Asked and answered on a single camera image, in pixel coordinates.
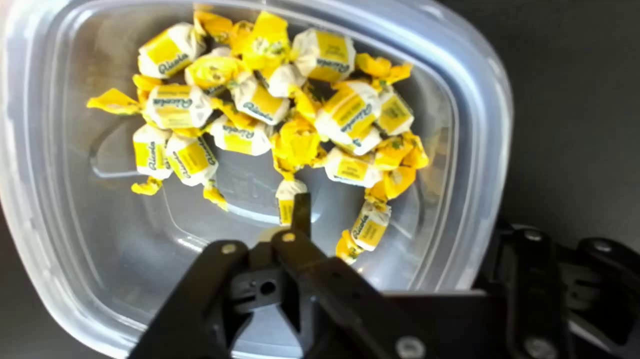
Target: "screw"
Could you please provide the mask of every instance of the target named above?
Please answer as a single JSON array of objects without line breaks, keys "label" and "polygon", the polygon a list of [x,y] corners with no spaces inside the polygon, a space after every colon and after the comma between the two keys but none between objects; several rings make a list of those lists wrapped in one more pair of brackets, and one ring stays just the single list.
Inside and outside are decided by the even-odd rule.
[{"label": "screw", "polygon": [[542,233],[538,231],[525,231],[525,237],[530,241],[542,241]]},{"label": "screw", "polygon": [[285,242],[296,241],[296,233],[293,233],[293,231],[285,233],[285,235],[283,235],[283,241],[285,241]]},{"label": "screw", "polygon": [[602,252],[613,252],[613,244],[610,242],[606,242],[606,241],[595,241],[595,246],[599,248],[599,250],[602,250]]},{"label": "screw", "polygon": [[396,342],[396,350],[403,359],[423,359],[424,342],[419,336],[401,336]]},{"label": "screw", "polygon": [[551,342],[549,338],[542,338],[542,336],[525,338],[525,348],[532,359],[556,359],[559,356],[559,348],[555,346],[555,342]]},{"label": "screw", "polygon": [[236,246],[234,242],[222,244],[222,252],[224,252],[224,254],[236,252],[236,248],[239,248],[239,246]]}]

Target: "clear plastic container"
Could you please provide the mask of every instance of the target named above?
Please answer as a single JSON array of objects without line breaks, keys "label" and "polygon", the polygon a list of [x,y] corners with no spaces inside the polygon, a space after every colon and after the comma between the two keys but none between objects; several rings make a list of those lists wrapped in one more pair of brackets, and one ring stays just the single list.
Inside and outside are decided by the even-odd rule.
[{"label": "clear plastic container", "polygon": [[[394,203],[384,242],[354,262],[382,290],[442,290],[472,282],[506,175],[512,99],[487,39],[434,1],[217,0],[214,9],[283,13],[295,29],[344,31],[359,49],[410,59],[401,93],[434,157]],[[142,119],[86,109],[107,87],[133,89],[136,51],[179,19],[180,0],[21,0],[5,23],[0,195],[19,252],[54,318],[89,346],[125,356],[199,248],[217,239],[256,242],[277,227],[270,157],[221,153],[222,213],[199,189],[168,181],[136,197],[131,135]],[[309,171],[314,241],[333,252],[352,225],[363,189]],[[264,310],[239,350],[293,354],[293,336],[263,330]]]}]

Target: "dark background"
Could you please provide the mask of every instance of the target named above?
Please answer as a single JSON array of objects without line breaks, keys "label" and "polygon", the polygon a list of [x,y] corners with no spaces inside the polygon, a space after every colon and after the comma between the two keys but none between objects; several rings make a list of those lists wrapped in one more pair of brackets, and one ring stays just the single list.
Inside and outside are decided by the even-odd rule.
[{"label": "dark background", "polygon": [[[517,129],[504,211],[640,248],[640,1],[450,0],[495,43]],[[101,356],[46,312],[0,229],[0,356]]]}]

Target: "gray surface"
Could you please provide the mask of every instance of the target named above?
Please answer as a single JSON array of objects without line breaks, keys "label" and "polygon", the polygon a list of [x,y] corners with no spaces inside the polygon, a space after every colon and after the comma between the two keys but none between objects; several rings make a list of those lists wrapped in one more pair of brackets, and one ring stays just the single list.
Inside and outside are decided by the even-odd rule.
[{"label": "gray surface", "polygon": [[[637,244],[640,3],[449,3],[484,29],[512,75],[517,133],[506,209],[566,242],[610,235]],[[93,356],[51,320],[6,239],[0,239],[0,356]]]}]

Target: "plastic container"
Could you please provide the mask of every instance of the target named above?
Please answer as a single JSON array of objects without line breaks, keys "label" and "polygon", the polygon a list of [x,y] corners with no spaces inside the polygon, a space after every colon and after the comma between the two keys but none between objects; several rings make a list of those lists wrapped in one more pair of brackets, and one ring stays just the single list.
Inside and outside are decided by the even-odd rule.
[{"label": "plastic container", "polygon": [[[359,49],[413,59],[398,91],[434,165],[401,201],[378,250],[354,264],[378,288],[466,288],[481,264],[504,185],[512,99],[491,45],[434,1],[217,0],[217,11],[286,15],[295,29],[344,31]],[[277,225],[280,177],[270,157],[221,153],[231,213],[168,181],[136,197],[131,135],[142,119],[86,109],[90,95],[133,89],[136,51],[190,19],[180,0],[21,0],[5,23],[0,193],[19,252],[54,318],[89,346],[125,356],[199,248],[221,237],[256,242]],[[363,189],[309,171],[314,241],[333,252]],[[239,350],[296,354],[275,310],[259,314]]]}]

